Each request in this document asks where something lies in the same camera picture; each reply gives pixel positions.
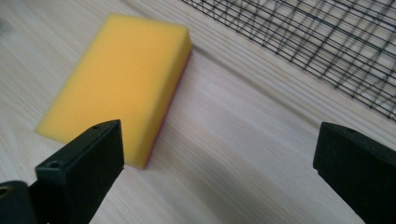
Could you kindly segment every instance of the wood grain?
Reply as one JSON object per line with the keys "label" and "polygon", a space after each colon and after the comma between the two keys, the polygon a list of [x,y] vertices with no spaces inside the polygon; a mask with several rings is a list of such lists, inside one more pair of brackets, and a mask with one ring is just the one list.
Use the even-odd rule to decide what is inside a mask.
{"label": "wood grain", "polygon": [[194,49],[147,170],[92,223],[362,223],[312,168],[318,127],[396,148],[395,124],[179,1],[0,2],[0,182],[62,146],[34,128],[110,12],[187,24]]}

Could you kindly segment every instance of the light wood tabletop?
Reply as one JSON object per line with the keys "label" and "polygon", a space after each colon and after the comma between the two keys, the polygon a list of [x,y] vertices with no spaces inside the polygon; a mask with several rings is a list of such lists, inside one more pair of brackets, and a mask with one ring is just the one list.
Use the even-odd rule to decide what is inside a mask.
{"label": "light wood tabletop", "polygon": [[63,146],[34,128],[111,12],[186,24],[194,47],[147,169],[92,223],[363,223],[312,166],[319,126],[394,149],[395,122],[177,0],[0,2],[0,183]]}

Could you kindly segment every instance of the yellow foam block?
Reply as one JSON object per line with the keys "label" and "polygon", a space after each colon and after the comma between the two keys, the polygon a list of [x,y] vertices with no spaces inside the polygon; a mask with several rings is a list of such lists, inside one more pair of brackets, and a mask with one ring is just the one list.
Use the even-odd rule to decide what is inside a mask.
{"label": "yellow foam block", "polygon": [[120,119],[125,163],[144,168],[191,48],[185,26],[109,15],[35,131],[67,143]]}

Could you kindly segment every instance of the dark object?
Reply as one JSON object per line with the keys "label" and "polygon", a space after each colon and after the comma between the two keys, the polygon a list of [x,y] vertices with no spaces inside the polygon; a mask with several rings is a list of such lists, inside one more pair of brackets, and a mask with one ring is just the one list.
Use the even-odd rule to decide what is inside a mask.
{"label": "dark object", "polygon": [[180,1],[396,120],[394,1]]}
{"label": "dark object", "polygon": [[95,125],[41,162],[31,187],[0,185],[0,223],[89,223],[123,164],[120,121]]}
{"label": "dark object", "polygon": [[314,168],[366,223],[396,223],[396,152],[323,122]]}

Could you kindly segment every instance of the metal wire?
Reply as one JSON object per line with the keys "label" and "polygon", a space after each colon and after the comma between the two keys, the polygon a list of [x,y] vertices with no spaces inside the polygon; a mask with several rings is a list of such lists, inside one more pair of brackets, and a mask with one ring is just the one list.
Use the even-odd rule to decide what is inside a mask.
{"label": "metal wire", "polygon": [[396,120],[395,0],[181,0]]}

